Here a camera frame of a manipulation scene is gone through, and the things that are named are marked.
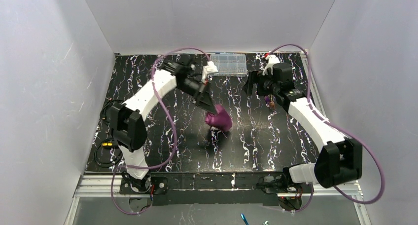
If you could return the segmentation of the purple handled utensil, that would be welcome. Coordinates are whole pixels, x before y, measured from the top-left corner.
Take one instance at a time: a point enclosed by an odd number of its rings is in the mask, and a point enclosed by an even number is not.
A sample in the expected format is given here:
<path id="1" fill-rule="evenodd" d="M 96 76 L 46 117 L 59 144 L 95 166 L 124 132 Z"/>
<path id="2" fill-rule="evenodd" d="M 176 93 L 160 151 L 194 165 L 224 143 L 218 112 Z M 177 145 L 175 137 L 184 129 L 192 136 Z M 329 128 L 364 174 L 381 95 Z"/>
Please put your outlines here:
<path id="1" fill-rule="evenodd" d="M 265 96 L 265 97 L 264 97 L 264 100 L 265 100 L 265 102 L 266 102 L 267 106 L 268 106 L 268 107 L 270 107 L 270 106 L 269 106 L 269 103 L 270 103 L 271 101 L 273 101 L 273 100 L 272 100 L 272 98 L 271 98 L 270 96 Z"/>

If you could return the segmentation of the purple cloth napkin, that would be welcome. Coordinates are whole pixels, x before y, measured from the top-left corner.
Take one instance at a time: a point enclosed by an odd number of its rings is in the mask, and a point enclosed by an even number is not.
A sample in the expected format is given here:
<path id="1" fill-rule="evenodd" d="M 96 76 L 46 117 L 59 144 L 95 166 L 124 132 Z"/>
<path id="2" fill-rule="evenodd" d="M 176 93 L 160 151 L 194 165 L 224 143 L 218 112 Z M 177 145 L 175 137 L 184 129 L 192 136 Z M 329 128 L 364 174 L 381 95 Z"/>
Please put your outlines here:
<path id="1" fill-rule="evenodd" d="M 215 127 L 222 132 L 230 131 L 232 127 L 232 119 L 230 115 L 226 112 L 225 108 L 217 104 L 215 105 L 216 114 L 207 112 L 205 117 L 205 123 L 210 127 Z"/>

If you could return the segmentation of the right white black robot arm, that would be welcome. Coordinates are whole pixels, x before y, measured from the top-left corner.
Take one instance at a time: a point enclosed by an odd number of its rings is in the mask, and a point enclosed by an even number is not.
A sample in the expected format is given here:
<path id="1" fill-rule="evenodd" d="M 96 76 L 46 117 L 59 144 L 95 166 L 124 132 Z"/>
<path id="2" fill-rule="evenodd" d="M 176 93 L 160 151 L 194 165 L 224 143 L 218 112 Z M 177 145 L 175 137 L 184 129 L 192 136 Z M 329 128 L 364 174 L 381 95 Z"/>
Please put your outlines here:
<path id="1" fill-rule="evenodd" d="M 250 96 L 254 86 L 258 96 L 272 95 L 302 125 L 319 151 L 316 163 L 284 168 L 286 184 L 320 184 L 330 188 L 361 178 L 361 143 L 325 123 L 303 90 L 295 87 L 289 64 L 269 64 L 265 71 L 250 71 L 243 91 Z"/>

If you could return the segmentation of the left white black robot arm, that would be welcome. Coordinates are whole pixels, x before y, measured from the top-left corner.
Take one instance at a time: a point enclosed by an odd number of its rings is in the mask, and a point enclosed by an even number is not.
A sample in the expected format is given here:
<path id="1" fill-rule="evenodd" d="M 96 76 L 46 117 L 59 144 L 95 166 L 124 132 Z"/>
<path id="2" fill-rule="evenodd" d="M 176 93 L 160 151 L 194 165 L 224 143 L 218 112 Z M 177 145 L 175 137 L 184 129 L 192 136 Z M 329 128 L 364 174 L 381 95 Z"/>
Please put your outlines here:
<path id="1" fill-rule="evenodd" d="M 174 62 L 164 60 L 161 69 L 133 97 L 109 109 L 109 127 L 112 138 L 122 151 L 127 173 L 142 180 L 148 173 L 142 146 L 147 139 L 145 121 L 150 111 L 174 89 L 190 95 L 193 104 L 208 113 L 217 114 L 210 95 L 210 84 L 193 78 L 194 61 Z"/>

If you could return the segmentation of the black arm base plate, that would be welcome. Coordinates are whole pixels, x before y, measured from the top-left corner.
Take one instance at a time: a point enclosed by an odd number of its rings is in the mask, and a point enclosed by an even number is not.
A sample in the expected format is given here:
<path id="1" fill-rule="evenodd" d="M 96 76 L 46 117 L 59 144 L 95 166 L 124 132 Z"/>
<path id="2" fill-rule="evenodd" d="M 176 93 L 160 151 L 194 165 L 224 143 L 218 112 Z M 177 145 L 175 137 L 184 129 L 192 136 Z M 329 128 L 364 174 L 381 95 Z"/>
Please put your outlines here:
<path id="1" fill-rule="evenodd" d="M 151 199 L 155 206 L 254 203 L 301 207 L 311 186 L 288 185 L 284 179 L 281 172 L 151 172 L 142 180 L 123 173 L 118 189 L 121 195 Z"/>

